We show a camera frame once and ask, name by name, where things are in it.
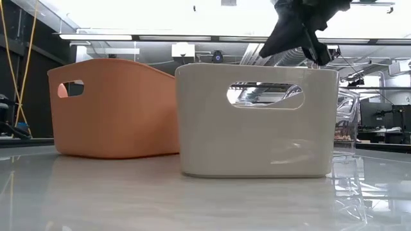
table surface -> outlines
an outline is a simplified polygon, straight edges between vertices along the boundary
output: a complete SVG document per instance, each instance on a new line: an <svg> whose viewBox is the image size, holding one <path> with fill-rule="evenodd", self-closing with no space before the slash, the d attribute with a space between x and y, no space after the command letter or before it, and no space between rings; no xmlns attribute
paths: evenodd
<svg viewBox="0 0 411 231"><path fill-rule="evenodd" d="M0 149L0 230L411 230L411 155L357 150L319 179L201 179L178 155Z"/></svg>

computer monitor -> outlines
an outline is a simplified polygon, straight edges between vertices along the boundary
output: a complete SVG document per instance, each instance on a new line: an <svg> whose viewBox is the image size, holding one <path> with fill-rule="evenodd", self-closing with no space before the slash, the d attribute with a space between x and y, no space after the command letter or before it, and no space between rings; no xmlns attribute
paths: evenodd
<svg viewBox="0 0 411 231"><path fill-rule="evenodd" d="M404 110L404 131L411 132L411 105L395 105L392 106L395 110L394 112L394 126L401 127L401 112L400 109Z"/></svg>
<svg viewBox="0 0 411 231"><path fill-rule="evenodd" d="M380 114L381 111L392 111L392 105L390 103L369 103L361 102L361 124L364 127L378 127L384 126L385 128L394 127L393 113L385 113L384 116Z"/></svg>

clear plastic bag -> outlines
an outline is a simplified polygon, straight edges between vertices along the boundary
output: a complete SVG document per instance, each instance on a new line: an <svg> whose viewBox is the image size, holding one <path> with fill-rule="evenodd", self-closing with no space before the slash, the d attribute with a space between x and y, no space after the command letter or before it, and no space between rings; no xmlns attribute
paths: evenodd
<svg viewBox="0 0 411 231"><path fill-rule="evenodd" d="M338 90L334 134L334 156L354 155L358 128L360 95L347 89Z"/></svg>

yellow cable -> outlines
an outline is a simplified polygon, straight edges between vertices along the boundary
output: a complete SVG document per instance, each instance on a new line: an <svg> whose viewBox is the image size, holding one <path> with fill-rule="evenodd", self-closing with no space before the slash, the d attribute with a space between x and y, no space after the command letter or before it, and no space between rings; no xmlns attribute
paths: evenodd
<svg viewBox="0 0 411 231"><path fill-rule="evenodd" d="M0 0L0 12L1 12L1 19L2 19L2 22L3 22L4 39L5 39L5 41L6 41L7 59L8 59L8 64L9 64L9 67L10 67L10 71L12 72L14 91L15 91L15 93L16 93L16 95L17 95L17 99L19 100L19 104L21 105L22 101L21 101L21 99L20 99L19 91L17 90L17 83L16 83L16 79L15 79L15 75L14 75L12 59L11 59L11 57L10 57L10 49L9 49L9 47L8 47L8 37L7 37L6 21L5 21L5 19L4 19L4 10L3 10L3 2L2 2L2 0ZM28 125L27 119L26 119L26 115L24 115L24 111L23 111L22 108L21 108L21 114L23 115L24 122Z"/></svg>
<svg viewBox="0 0 411 231"><path fill-rule="evenodd" d="M14 126L17 126L17 123L19 122L19 116L20 116L20 110L22 109L21 105L22 105L22 101L23 101L23 96L24 96L24 87L26 86L26 77L27 77L27 73L28 73L28 66L30 64L30 55L31 55L31 46L33 45L33 37L34 37L34 30L36 28L36 19L37 19L37 7L39 5L39 0L36 0L36 6L34 8L34 20L33 20L33 27L31 29L31 37L30 37L30 43L28 46L28 54L27 54L27 62L26 62L26 70L24 72L24 77L23 77L23 85L21 87L21 91L20 91L20 104L19 107L17 109L17 117L15 119L15 124Z"/></svg>

orange basket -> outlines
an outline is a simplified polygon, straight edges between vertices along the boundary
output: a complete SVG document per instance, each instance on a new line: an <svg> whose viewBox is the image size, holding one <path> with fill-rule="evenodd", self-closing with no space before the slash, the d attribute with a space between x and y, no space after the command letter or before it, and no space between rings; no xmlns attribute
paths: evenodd
<svg viewBox="0 0 411 231"><path fill-rule="evenodd" d="M48 72L57 150L93 158L179 152L175 79L128 60L99 58ZM63 83L81 80L67 96Z"/></svg>

